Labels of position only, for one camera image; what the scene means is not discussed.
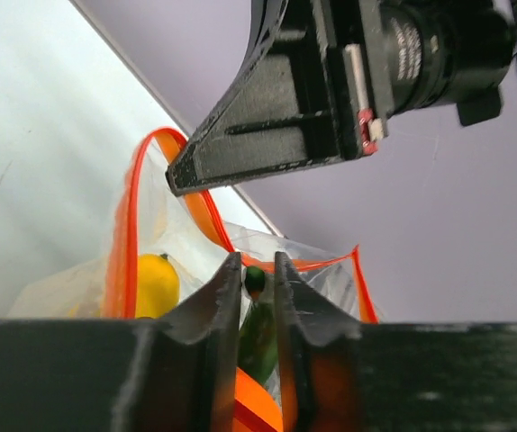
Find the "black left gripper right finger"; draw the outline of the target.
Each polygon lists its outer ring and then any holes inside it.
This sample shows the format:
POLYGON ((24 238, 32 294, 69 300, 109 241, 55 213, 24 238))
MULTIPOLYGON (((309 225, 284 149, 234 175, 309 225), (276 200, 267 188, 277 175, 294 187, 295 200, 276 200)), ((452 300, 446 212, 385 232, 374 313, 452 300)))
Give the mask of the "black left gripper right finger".
POLYGON ((365 324, 275 257, 287 431, 517 431, 517 323, 365 324))

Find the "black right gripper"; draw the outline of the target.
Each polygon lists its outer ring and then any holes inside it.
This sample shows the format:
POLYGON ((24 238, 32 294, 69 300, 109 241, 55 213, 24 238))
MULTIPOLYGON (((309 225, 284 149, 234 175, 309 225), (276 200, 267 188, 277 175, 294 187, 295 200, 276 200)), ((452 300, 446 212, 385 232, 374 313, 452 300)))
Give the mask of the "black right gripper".
POLYGON ((395 108, 384 1, 254 1, 247 64, 170 164, 177 196, 373 155, 395 108))

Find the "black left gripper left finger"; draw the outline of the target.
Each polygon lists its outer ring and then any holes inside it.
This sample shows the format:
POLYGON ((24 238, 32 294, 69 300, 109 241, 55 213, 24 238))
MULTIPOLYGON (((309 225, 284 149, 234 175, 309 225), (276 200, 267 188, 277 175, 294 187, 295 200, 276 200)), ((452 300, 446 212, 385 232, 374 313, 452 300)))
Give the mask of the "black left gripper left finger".
POLYGON ((0 431, 229 431, 241 259, 159 319, 0 319, 0 431))

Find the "dark green cucumber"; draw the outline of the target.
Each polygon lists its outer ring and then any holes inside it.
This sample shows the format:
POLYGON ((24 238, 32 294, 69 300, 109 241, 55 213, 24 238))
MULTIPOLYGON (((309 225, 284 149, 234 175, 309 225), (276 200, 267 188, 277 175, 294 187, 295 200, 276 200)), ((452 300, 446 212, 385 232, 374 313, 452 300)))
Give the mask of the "dark green cucumber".
POLYGON ((274 276, 258 266, 248 266, 243 287, 250 305, 239 331, 238 367, 265 386, 277 364, 274 276))

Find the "yellow lemon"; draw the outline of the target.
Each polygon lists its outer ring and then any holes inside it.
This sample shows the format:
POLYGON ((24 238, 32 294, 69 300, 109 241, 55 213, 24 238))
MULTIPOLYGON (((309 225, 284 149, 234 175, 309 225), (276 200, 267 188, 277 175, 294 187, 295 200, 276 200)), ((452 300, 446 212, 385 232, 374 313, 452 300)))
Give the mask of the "yellow lemon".
POLYGON ((144 254, 137 264, 135 317, 159 318, 178 304, 178 273, 167 255, 144 254))

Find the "clear zip bag orange zipper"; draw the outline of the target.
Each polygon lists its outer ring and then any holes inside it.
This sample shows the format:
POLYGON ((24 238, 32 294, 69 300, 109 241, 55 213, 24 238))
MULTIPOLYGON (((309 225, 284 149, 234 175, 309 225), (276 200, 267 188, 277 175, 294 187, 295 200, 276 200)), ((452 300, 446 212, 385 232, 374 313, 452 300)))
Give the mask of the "clear zip bag orange zipper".
MULTIPOLYGON (((174 196, 163 172, 185 146, 177 130, 153 131, 136 148, 124 177, 107 252, 97 259, 26 285, 11 307, 13 318, 123 318, 136 306, 137 262, 167 255, 178 273, 179 301, 207 282, 230 252, 242 261, 240 326, 250 299, 243 287, 248 266, 274 275, 274 254, 287 253, 308 283, 348 313, 378 322, 357 250, 345 256, 224 220, 209 192, 174 196)), ((277 365, 262 386, 280 408, 277 365)))

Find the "orange fruit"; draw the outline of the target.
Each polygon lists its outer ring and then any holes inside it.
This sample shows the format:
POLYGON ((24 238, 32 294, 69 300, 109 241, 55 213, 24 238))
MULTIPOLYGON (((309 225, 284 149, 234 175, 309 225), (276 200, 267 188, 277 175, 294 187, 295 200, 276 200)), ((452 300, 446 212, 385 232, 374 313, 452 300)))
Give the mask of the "orange fruit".
POLYGON ((237 368, 232 431, 281 432, 282 411, 271 395, 242 369, 237 368))

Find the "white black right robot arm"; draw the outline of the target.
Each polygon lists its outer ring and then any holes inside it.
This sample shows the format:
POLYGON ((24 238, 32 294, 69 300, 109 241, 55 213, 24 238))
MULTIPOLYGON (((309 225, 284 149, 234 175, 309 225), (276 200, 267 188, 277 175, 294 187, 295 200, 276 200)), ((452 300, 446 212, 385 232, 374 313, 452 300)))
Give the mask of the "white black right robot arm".
POLYGON ((170 163, 177 195, 374 154, 390 118, 452 105, 500 115, 517 1, 256 1, 225 94, 170 163))

